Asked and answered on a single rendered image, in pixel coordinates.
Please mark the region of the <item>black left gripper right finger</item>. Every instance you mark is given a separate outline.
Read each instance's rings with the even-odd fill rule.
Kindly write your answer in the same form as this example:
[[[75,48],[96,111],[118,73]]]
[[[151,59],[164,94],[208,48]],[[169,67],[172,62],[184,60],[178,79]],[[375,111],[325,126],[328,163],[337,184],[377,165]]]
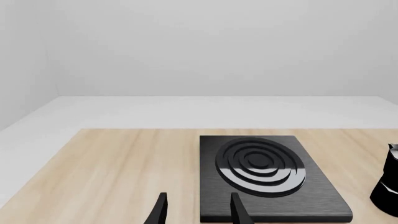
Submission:
[[[230,210],[233,224],[254,224],[236,192],[231,193]]]

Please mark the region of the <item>black moka pot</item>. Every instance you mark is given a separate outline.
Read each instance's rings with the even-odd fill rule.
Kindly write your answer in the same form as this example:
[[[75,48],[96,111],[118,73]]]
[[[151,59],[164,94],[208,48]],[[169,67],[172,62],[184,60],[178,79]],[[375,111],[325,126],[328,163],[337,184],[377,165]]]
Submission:
[[[398,144],[388,145],[383,174],[370,199],[378,209],[398,218]]]

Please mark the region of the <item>flat black stove plate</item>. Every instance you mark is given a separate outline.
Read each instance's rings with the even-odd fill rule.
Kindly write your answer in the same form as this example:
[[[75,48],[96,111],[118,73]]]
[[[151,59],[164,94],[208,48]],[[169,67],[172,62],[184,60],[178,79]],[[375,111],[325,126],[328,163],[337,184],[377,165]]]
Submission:
[[[353,219],[295,136],[200,136],[200,221],[231,222],[231,194],[256,223]]]

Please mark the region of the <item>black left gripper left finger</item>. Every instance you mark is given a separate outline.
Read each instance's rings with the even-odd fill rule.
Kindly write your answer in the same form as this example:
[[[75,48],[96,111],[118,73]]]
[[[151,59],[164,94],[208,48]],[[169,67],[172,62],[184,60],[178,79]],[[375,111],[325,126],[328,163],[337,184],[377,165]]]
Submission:
[[[167,218],[167,193],[161,192],[144,224],[165,224]]]

